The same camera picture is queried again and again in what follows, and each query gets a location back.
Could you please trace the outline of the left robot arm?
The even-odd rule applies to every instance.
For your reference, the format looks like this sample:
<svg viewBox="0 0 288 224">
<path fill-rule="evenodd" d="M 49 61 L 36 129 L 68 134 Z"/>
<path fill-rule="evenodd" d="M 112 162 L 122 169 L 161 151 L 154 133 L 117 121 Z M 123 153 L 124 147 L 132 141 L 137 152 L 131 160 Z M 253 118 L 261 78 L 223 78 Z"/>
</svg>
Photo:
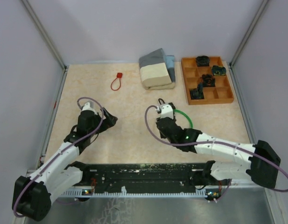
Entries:
<svg viewBox="0 0 288 224">
<path fill-rule="evenodd" d="M 43 220 L 52 204 L 71 186 L 91 181 L 91 173 L 70 165 L 90 144 L 91 138 L 115 126 L 118 118 L 105 108 L 102 113 L 83 109 L 55 154 L 28 177 L 20 176 L 14 185 L 12 209 L 16 217 Z"/>
</svg>

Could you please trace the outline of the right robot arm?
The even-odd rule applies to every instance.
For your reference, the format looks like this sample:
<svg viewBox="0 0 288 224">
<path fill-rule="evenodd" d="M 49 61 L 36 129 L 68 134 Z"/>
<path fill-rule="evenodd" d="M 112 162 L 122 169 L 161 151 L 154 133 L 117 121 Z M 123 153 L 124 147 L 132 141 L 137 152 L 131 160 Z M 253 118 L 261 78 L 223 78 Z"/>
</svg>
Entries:
<svg viewBox="0 0 288 224">
<path fill-rule="evenodd" d="M 156 126 L 162 139 L 183 152 L 209 154 L 227 160 L 209 162 L 203 172 L 207 184 L 224 179 L 246 179 L 264 188 L 275 188 L 281 159 L 267 142 L 241 144 L 214 138 L 200 130 L 183 129 L 168 117 L 158 118 Z"/>
</svg>

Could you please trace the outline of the green cable lock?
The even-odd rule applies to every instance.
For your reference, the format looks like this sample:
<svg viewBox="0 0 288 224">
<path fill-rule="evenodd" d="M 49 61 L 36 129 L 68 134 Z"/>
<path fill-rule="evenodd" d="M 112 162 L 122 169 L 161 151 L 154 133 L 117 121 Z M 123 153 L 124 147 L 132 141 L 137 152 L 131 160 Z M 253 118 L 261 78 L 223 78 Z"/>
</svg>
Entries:
<svg viewBox="0 0 288 224">
<path fill-rule="evenodd" d="M 174 112 L 175 112 L 175 113 L 178 113 L 178 114 L 181 114 L 182 116 L 184 116 L 184 117 L 187 119 L 187 121 L 189 122 L 190 128 L 193 128 L 193 127 L 194 127 L 191 118 L 190 118 L 186 113 L 184 113 L 184 112 L 182 112 L 182 111 L 180 111 L 180 110 L 178 110 L 178 109 L 174 109 Z"/>
</svg>

